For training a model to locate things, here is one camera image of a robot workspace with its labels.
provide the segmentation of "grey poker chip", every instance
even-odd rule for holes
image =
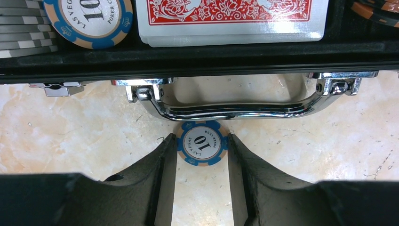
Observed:
[[[7,24],[50,24],[43,16],[0,16],[0,25]]]
[[[0,8],[2,16],[46,16],[43,9],[36,8]]]
[[[0,0],[0,7],[43,9],[43,3],[32,0]]]
[[[50,32],[48,24],[0,25],[0,33]]]
[[[58,51],[57,46],[0,50],[0,58],[23,57]]]
[[[55,39],[55,38],[56,38],[55,32],[0,34],[1,41],[25,41],[25,40],[41,40],[41,39]]]
[[[0,42],[0,50],[18,48],[36,48],[56,45],[55,39],[27,40],[27,41],[5,41]]]

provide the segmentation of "blue poker chip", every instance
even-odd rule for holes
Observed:
[[[109,48],[130,31],[130,0],[44,0],[44,9],[60,35],[78,46]]]
[[[177,152],[189,164],[210,166],[227,153],[227,132],[216,121],[190,121],[177,131]]]

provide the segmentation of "metal latch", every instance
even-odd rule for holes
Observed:
[[[46,96],[48,97],[70,97],[74,94],[83,92],[85,86],[90,81],[83,82],[60,82],[60,83],[32,83],[29,84],[31,88],[41,88],[44,89]]]

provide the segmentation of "stack of poker chips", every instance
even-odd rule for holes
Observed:
[[[57,50],[42,0],[0,0],[0,58]]]
[[[348,0],[351,9],[375,23],[399,27],[399,0]]]

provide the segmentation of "white chip center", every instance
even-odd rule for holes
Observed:
[[[117,0],[61,0],[61,6],[68,23],[82,34],[104,36],[118,26]]]
[[[184,148],[193,158],[204,160],[214,156],[221,147],[218,134],[208,127],[195,127],[184,136]]]

